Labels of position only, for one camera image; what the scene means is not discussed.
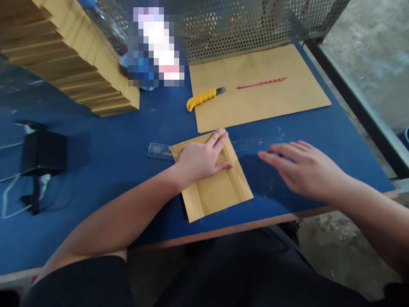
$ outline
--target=stack of cardboard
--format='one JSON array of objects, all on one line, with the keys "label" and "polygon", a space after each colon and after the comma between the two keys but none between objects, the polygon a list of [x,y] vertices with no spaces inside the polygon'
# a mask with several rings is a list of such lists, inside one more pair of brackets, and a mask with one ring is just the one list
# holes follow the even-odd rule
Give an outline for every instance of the stack of cardboard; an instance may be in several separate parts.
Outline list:
[{"label": "stack of cardboard", "polygon": [[139,109],[118,56],[76,0],[3,1],[0,48],[10,61],[99,116]]}]

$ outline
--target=concrete floor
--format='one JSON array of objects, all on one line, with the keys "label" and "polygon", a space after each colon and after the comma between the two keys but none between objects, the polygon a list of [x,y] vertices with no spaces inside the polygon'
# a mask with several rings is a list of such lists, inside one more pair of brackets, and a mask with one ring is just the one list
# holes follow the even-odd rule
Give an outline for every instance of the concrete floor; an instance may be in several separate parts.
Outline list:
[{"label": "concrete floor", "polygon": [[[324,41],[395,132],[409,125],[408,42],[407,0],[351,0]],[[394,177],[348,105],[328,79],[327,82],[385,173]],[[409,206],[409,194],[402,195],[398,201]],[[302,220],[299,236],[301,250],[319,273],[370,300],[382,298],[383,286],[399,280],[353,222],[340,212]],[[184,263],[182,247],[130,257],[135,306],[152,306]]]}]

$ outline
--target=clear plastic ruler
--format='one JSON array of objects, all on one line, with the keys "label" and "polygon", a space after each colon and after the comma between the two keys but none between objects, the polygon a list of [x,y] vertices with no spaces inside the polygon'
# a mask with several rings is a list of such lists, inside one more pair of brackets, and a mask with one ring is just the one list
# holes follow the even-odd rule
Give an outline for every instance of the clear plastic ruler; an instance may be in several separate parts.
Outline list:
[{"label": "clear plastic ruler", "polygon": [[[174,161],[176,156],[180,156],[180,152],[178,154],[173,154],[169,147],[170,145],[151,143],[148,149],[148,157],[152,159]],[[216,164],[224,163],[224,161],[225,157],[222,154],[219,154]]]}]

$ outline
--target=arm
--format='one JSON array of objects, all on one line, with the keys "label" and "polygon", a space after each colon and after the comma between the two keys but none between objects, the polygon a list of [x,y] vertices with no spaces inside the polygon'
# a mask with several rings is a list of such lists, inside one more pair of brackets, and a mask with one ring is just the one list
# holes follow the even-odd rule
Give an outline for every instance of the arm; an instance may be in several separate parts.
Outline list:
[{"label": "arm", "polygon": [[233,167],[230,163],[216,165],[227,136],[227,132],[221,136],[218,129],[206,144],[188,144],[178,163],[90,215],[51,256],[37,280],[87,258],[118,255],[126,260],[126,248],[170,199],[194,182]]},{"label": "arm", "polygon": [[308,143],[274,144],[268,152],[259,152],[259,157],[278,170],[293,192],[327,203],[347,215],[379,256],[408,280],[408,208],[348,176]]}]

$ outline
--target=metal mesh panel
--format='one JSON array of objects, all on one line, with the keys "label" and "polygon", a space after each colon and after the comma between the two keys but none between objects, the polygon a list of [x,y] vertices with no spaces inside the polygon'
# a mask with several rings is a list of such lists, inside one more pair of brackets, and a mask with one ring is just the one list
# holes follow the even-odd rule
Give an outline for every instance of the metal mesh panel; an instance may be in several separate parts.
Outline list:
[{"label": "metal mesh panel", "polygon": [[325,37],[349,0],[198,0],[185,10],[190,65]]},{"label": "metal mesh panel", "polygon": [[46,82],[0,56],[0,96],[29,90]]}]

